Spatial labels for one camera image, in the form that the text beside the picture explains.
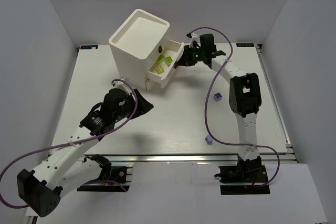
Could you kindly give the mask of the yellow-green lego brick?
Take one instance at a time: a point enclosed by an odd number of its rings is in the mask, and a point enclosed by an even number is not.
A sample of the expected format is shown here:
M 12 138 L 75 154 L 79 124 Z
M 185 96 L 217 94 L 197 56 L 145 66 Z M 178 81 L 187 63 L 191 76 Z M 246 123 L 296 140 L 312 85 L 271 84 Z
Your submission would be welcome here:
M 173 59 L 170 56 L 168 56 L 165 57 L 164 62 L 169 67 L 173 63 Z

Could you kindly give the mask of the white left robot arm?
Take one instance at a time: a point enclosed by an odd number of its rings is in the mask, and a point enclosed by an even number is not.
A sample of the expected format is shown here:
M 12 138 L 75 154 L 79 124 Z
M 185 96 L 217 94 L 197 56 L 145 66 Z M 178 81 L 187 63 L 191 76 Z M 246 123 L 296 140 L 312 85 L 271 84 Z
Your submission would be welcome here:
M 98 144 L 105 133 L 114 130 L 117 122 L 135 119 L 153 109 L 153 104 L 137 89 L 134 92 L 112 88 L 80 121 L 68 146 L 58 148 L 32 170 L 23 169 L 18 173 L 18 195 L 38 216 L 52 213 L 62 197 L 84 183 L 110 177 L 111 163 L 99 154 L 85 158 L 78 168 L 73 165 Z

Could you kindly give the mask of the white drawer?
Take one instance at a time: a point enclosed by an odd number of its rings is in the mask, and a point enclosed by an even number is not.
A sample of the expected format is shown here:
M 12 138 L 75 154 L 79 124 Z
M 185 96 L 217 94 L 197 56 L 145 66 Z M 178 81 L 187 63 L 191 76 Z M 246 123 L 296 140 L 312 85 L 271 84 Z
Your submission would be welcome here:
M 163 61 L 161 64 L 158 64 L 156 61 L 150 70 L 146 73 L 147 79 L 154 81 L 160 85 L 161 88 L 165 88 L 171 79 L 173 73 L 175 72 L 174 63 L 180 59 L 184 50 L 184 43 L 170 40 L 168 45 L 162 51 L 160 55 L 165 57 L 170 56 L 173 59 L 173 63 L 168 67 Z M 165 71 L 162 74 L 158 74 L 155 69 L 157 66 L 161 65 Z

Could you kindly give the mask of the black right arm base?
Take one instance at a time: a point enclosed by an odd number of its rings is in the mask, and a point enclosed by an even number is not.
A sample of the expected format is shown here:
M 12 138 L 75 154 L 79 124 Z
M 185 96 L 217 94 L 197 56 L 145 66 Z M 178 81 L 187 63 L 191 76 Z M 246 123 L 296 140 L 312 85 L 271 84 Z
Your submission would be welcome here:
M 261 157 L 238 159 L 236 165 L 220 166 L 214 175 L 220 182 L 222 195 L 269 195 L 268 175 Z

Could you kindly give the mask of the green yellow lego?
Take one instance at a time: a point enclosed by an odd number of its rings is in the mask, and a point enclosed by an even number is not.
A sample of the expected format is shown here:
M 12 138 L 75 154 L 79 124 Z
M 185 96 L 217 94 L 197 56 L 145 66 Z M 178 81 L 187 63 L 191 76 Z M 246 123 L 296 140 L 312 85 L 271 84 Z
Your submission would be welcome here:
M 159 65 L 159 66 L 156 67 L 155 71 L 158 74 L 162 74 L 165 71 L 165 69 L 161 65 Z

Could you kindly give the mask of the purple lego brick hollow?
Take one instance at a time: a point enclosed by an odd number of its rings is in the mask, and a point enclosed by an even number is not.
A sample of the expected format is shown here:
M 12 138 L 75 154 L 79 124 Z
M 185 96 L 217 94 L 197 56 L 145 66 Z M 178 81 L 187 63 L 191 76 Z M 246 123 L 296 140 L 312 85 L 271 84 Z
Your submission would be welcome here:
M 223 96 L 218 92 L 213 95 L 213 98 L 217 102 L 220 101 L 223 98 Z

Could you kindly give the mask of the pale yellow sloped lego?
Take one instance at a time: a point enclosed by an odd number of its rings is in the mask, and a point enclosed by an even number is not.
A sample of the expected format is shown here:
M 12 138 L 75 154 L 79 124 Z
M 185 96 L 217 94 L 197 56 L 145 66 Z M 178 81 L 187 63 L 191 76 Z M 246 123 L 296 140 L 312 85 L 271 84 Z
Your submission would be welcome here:
M 156 62 L 158 64 L 161 64 L 164 60 L 165 60 L 165 56 L 164 55 L 159 55 L 159 57 L 157 58 Z

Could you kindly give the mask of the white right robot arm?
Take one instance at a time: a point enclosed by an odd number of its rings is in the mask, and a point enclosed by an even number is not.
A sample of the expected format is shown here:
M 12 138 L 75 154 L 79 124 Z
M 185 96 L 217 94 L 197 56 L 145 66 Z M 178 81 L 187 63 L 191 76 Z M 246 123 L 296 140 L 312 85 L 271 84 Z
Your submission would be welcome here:
M 257 147 L 256 119 L 261 106 L 259 78 L 256 73 L 246 73 L 235 66 L 230 54 L 217 50 L 213 34 L 187 34 L 190 43 L 184 47 L 183 54 L 174 67 L 191 67 L 202 62 L 221 76 L 229 84 L 229 106 L 238 124 L 238 160 L 243 162 L 260 161 Z

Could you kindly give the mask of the light purple lego brick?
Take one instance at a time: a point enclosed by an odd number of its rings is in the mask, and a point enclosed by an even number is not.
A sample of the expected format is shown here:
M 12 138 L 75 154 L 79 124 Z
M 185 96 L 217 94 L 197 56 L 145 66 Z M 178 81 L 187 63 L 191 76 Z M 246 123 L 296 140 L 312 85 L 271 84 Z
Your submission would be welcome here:
M 213 138 L 210 135 L 207 135 L 205 141 L 208 145 L 211 145 L 213 143 Z

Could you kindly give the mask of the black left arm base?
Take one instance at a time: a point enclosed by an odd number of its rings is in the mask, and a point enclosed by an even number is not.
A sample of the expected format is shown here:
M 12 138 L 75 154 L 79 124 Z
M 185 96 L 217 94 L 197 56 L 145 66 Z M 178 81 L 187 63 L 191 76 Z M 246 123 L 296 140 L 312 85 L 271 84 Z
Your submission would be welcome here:
M 107 158 L 96 156 L 99 165 L 105 165 L 98 179 L 86 182 L 77 188 L 81 192 L 126 193 L 132 181 L 132 167 L 129 165 L 113 164 Z

